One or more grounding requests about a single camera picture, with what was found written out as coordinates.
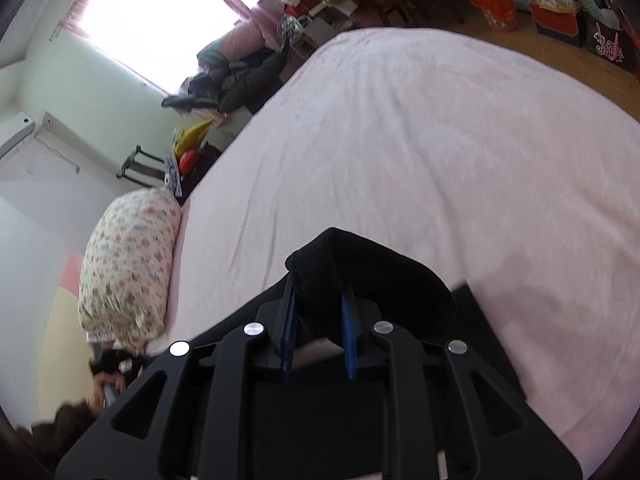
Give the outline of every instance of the hand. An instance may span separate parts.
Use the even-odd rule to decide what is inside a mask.
[[[116,390],[120,393],[127,389],[127,385],[125,384],[124,376],[122,374],[109,375],[104,372],[96,374],[94,376],[94,393],[87,403],[89,405],[89,409],[95,416],[100,415],[107,407],[107,403],[104,400],[105,384],[115,386]]]

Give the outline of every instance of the pink bedsheet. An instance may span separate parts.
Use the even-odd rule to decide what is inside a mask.
[[[161,350],[329,226],[470,283],[582,465],[640,406],[640,125],[572,78],[439,30],[341,34],[187,202]]]

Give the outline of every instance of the floral pillow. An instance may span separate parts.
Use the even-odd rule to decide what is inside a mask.
[[[131,347],[162,333],[181,215],[164,188],[141,189],[111,203],[89,239],[80,272],[84,330],[113,330]]]

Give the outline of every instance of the metal bolt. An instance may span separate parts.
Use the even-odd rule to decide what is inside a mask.
[[[253,322],[244,326],[244,333],[247,335],[260,335],[264,332],[264,326],[261,323]]]
[[[186,341],[176,341],[174,344],[169,346],[169,353],[176,357],[180,357],[181,355],[185,355],[190,348],[189,343]]]
[[[393,332],[394,326],[388,321],[378,321],[373,325],[373,330],[379,334],[389,334]]]
[[[460,341],[459,339],[449,341],[449,345],[447,346],[447,348],[449,348],[449,352],[457,355],[462,355],[469,349],[466,343],[464,341]]]

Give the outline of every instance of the orange plastic bag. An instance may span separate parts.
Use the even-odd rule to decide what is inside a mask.
[[[516,7],[513,0],[470,0],[482,13],[494,30],[510,32],[516,28]]]

